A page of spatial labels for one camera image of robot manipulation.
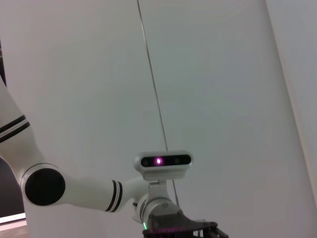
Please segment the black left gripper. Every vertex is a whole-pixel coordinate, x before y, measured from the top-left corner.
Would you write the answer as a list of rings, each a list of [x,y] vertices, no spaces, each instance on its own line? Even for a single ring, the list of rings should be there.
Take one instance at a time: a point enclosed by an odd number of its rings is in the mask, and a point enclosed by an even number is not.
[[[181,213],[150,215],[145,229],[145,238],[228,238],[215,222],[197,222]]]

